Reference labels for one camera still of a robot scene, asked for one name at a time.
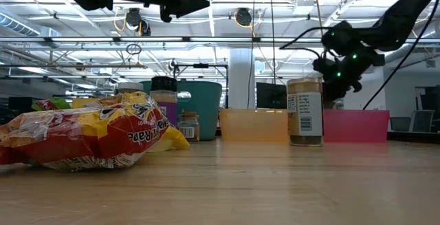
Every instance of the dark lid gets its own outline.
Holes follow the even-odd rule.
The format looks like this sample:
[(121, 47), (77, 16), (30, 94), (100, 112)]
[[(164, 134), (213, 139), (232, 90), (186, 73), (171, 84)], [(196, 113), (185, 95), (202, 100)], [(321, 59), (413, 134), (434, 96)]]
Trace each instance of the dark lid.
[(151, 79), (151, 91), (177, 92), (177, 80), (167, 76), (156, 76)]

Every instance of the table surface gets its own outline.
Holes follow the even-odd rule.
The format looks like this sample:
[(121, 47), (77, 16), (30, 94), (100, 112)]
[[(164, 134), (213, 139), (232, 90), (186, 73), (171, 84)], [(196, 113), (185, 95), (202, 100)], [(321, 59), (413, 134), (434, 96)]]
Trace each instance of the table surface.
[(2, 224), (438, 224), (432, 144), (200, 142), (130, 169), (0, 167)]

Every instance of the teal plastic bin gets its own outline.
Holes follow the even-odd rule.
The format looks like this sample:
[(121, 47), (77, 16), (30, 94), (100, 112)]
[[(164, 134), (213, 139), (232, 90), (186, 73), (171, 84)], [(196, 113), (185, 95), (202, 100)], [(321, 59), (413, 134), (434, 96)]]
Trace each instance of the teal plastic bin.
[[(141, 82), (144, 91), (149, 94), (151, 81)], [(212, 140), (217, 130), (221, 85), (209, 81), (179, 81), (178, 92), (189, 92), (191, 98), (179, 98), (177, 112), (195, 111), (199, 115), (200, 140)]]

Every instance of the white label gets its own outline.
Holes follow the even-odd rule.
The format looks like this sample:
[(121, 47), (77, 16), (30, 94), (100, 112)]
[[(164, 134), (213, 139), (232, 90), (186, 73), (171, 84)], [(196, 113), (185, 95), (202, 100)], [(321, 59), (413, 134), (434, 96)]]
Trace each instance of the white label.
[(162, 114), (166, 116), (166, 107), (159, 107)]
[(287, 112), (296, 113), (296, 94), (287, 95)]
[(180, 132), (185, 136), (185, 138), (194, 138), (194, 128), (183, 127), (179, 128)]
[(300, 136), (322, 136), (322, 100), (317, 92), (296, 94)]

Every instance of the spice jar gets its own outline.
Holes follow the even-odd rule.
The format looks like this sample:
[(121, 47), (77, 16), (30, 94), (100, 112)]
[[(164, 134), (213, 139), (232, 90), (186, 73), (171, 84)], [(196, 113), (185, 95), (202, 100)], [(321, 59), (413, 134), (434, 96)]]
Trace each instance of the spice jar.
[(177, 126), (177, 80), (166, 76), (151, 79), (150, 96), (159, 105), (162, 113)]
[(144, 86), (141, 83), (119, 83), (116, 88), (116, 94), (128, 94), (139, 91), (144, 91)]
[(188, 141), (200, 141), (199, 116), (195, 111), (181, 111), (179, 115), (179, 130)]
[(290, 145), (320, 147), (322, 132), (322, 82), (300, 78), (287, 82)]

